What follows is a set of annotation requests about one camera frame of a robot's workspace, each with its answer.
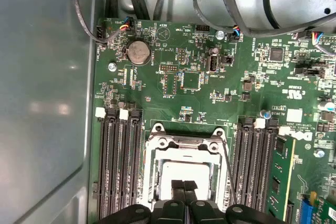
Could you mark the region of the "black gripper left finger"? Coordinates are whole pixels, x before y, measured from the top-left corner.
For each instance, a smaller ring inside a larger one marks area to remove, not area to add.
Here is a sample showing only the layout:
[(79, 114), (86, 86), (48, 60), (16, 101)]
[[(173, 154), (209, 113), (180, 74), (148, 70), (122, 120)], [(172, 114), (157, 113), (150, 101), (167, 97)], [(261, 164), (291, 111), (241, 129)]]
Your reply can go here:
[(97, 223), (183, 223), (185, 219), (184, 182), (172, 180), (171, 200), (159, 200), (154, 209), (135, 204), (97, 221)]

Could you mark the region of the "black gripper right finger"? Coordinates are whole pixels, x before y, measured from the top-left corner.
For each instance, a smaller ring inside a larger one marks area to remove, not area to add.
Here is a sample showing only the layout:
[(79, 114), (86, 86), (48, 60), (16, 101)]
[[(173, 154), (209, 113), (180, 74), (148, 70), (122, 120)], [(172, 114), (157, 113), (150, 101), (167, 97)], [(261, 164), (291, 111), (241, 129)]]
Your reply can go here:
[(211, 200), (198, 200), (193, 180), (185, 181), (185, 223), (281, 223), (274, 216), (245, 205), (233, 204), (225, 212)]

